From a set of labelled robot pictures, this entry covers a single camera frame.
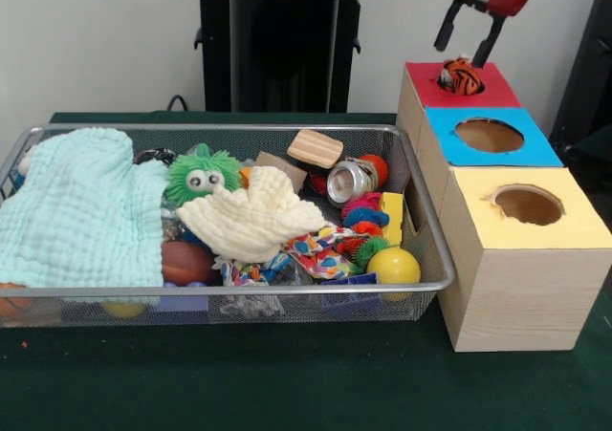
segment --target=toy bin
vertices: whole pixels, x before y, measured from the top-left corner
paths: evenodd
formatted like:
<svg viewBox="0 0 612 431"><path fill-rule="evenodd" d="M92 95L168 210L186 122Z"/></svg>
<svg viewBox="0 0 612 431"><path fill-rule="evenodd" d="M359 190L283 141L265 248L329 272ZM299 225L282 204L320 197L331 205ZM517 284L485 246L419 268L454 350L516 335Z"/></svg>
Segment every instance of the toy bin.
<svg viewBox="0 0 612 431"><path fill-rule="evenodd" d="M0 203L18 190L14 170L30 146L86 126L91 125L48 125L24 133L0 167ZM308 128L341 140L345 156L380 155L390 166L383 190L406 191L409 205L404 210L402 248L420 263L421 282L393 286L366 280L327 286L0 289L2 327L417 320L436 292L454 280L454 265L416 156L407 137L393 126L133 124L114 128L127 133L135 153L160 146L185 153L194 143L206 142L213 149L228 149L241 161L254 159L261 151L286 156L297 132ZM319 205L329 221L339 224L339 209L318 196L307 199ZM411 212L419 216L416 229ZM0 277L0 283L6 282L9 277ZM381 298L389 292L394 297L403 293L404 299ZM344 301L351 305L333 305Z"/></svg>
<svg viewBox="0 0 612 431"><path fill-rule="evenodd" d="M522 108L426 108L417 160L437 213L452 166L563 166Z"/></svg>
<svg viewBox="0 0 612 431"><path fill-rule="evenodd" d="M397 126L406 131L416 151L426 120L426 108L520 108L510 84L497 67L488 63L476 70L484 85L480 94L457 96L437 82L442 63L406 63L400 94Z"/></svg>
<svg viewBox="0 0 612 431"><path fill-rule="evenodd" d="M453 168L440 213L457 280L440 293L458 352L571 350L612 235L565 168Z"/></svg>

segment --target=wooden box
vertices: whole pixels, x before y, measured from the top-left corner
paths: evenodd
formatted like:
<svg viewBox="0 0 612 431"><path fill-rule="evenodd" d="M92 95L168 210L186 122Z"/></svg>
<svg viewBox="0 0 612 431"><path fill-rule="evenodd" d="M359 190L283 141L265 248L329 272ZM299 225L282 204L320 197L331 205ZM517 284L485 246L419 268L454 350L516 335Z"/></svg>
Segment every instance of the wooden box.
<svg viewBox="0 0 612 431"><path fill-rule="evenodd" d="M563 166L522 108L426 108L417 160L438 214L452 165Z"/></svg>
<svg viewBox="0 0 612 431"><path fill-rule="evenodd" d="M488 63L476 70L485 85L481 94L461 97L443 90L437 79L442 63L406 63L400 94L397 126L405 130L416 151L425 109L430 108L520 108L512 88L497 67Z"/></svg>
<svg viewBox="0 0 612 431"><path fill-rule="evenodd" d="M453 168L440 222L457 280L439 293L457 352L571 350L612 236L564 168Z"/></svg>

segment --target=black cable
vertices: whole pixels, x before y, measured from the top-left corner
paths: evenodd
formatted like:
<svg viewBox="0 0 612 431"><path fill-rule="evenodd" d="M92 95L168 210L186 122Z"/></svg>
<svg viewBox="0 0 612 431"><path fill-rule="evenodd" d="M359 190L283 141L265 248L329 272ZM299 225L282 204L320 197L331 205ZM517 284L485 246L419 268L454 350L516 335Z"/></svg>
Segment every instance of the black cable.
<svg viewBox="0 0 612 431"><path fill-rule="evenodd" d="M177 100L181 102L181 105L183 106L183 111L188 111L189 110L185 99L183 97L181 97L180 95L175 95L174 97L172 97L172 99L168 103L168 106L165 108L165 110L166 111L172 111L172 108L174 107L174 103L176 103Z"/></svg>

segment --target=metal basket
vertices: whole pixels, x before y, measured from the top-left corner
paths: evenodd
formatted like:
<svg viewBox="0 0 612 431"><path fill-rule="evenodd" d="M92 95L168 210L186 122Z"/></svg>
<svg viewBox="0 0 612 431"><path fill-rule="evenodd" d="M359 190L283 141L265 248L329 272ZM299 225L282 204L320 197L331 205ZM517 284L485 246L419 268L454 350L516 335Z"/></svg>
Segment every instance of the metal basket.
<svg viewBox="0 0 612 431"><path fill-rule="evenodd" d="M30 146L87 126L91 125L49 125L24 133L0 167L0 204L15 192L12 172ZM454 279L454 265L418 163L406 136L395 127L130 124L114 128L129 135L135 152L163 146L185 153L194 143L206 142L212 149L228 149L240 160L254 159L259 151L284 156L296 132L310 128L341 140L347 156L381 155L390 167L384 190L405 194L402 247L419 261L422 282L398 286L3 289L2 327L417 320L435 293ZM320 198L312 200L328 220L339 223L339 210ZM8 281L0 277L0 283ZM117 303L127 313L124 317L117 312Z"/></svg>

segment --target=orange ball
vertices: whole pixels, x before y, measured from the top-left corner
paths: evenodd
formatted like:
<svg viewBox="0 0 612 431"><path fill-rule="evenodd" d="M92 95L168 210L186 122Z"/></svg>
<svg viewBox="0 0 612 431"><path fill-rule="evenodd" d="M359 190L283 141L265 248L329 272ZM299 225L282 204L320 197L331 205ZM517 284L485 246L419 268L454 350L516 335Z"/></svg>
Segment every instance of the orange ball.
<svg viewBox="0 0 612 431"><path fill-rule="evenodd" d="M387 178L389 177L389 165L386 164L382 157L379 157L375 154L365 154L360 157L360 161L367 161L374 163L374 167L376 168L376 172L379 175L379 186L377 189L380 189L386 183Z"/></svg>
<svg viewBox="0 0 612 431"><path fill-rule="evenodd" d="M13 283L0 283L0 291L11 288L25 288ZM0 317L15 318L25 312L32 305L31 298L28 297L3 297L0 298Z"/></svg>

